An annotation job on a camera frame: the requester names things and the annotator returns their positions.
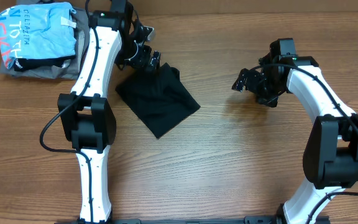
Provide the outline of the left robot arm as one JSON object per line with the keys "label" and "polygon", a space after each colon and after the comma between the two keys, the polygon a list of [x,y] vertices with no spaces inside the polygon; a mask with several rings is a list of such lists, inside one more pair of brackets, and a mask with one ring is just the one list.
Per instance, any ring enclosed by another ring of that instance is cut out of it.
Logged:
{"label": "left robot arm", "polygon": [[116,137],[116,119],[108,103],[109,82],[114,67],[130,66],[154,72],[160,52],[146,44],[154,28],[144,26],[129,1],[112,1],[108,11],[89,16],[89,45],[81,72],[69,94],[58,97],[69,153],[78,159],[82,206],[77,223],[111,223],[108,194],[108,154]]}

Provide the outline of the black t-shirt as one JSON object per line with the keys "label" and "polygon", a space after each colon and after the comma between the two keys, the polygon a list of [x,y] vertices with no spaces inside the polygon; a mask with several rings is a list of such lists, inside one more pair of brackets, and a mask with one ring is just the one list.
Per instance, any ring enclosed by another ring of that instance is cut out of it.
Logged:
{"label": "black t-shirt", "polygon": [[116,92],[157,139],[201,108],[167,63],[153,73],[136,71]]}

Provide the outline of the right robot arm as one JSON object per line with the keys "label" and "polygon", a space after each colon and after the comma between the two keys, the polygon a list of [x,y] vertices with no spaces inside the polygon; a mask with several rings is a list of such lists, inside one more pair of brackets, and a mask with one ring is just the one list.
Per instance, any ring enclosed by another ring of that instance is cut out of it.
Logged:
{"label": "right robot arm", "polygon": [[294,94],[313,123],[303,153],[305,175],[295,194],[274,215],[246,216],[244,223],[329,223],[320,216],[338,195],[358,197],[358,114],[335,94],[317,61],[297,54],[292,38],[277,39],[258,66],[242,69],[233,90],[252,92],[260,105],[277,106]]}

